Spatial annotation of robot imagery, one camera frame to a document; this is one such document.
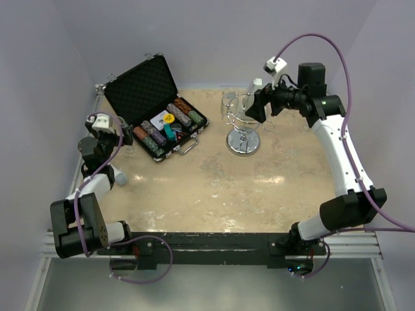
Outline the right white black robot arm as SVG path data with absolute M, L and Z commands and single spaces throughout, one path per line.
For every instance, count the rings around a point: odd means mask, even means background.
M 288 86 L 283 81 L 286 62 L 278 58 L 266 62 L 264 70 L 273 81 L 254 92 L 246 115 L 257 122 L 267 119 L 265 106 L 276 116 L 284 109 L 299 111 L 325 150 L 334 181 L 335 197 L 320 205 L 316 216 L 292 225 L 281 243 L 284 250 L 302 255 L 313 242 L 339 229 L 369 224 L 387 199 L 363 169 L 348 129 L 346 110 L 337 95 L 327 94 L 326 68 L 322 63 L 298 66 L 298 81 Z

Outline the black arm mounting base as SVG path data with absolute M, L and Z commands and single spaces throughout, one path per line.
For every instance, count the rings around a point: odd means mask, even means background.
M 287 233 L 133 232 L 132 238 L 135 240 L 126 246 L 110 246 L 98 254 L 137 259 L 140 270 L 170 263 L 284 269 L 289 257 L 303 261 L 311 255 L 326 254 L 319 242 L 289 246 Z

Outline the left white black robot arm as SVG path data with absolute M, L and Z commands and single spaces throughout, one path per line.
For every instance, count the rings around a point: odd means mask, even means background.
M 123 220 L 107 224 L 99 207 L 114 185 L 128 181 L 111 161 L 122 146 L 132 145 L 132 127 L 122 117 L 113 119 L 105 113 L 88 117 L 85 126 L 89 135 L 77 145 L 82 157 L 82 183 L 67 198 L 50 206 L 54 245 L 62 259 L 90 256 L 110 246 L 120 254 L 134 248 L 128 224 Z

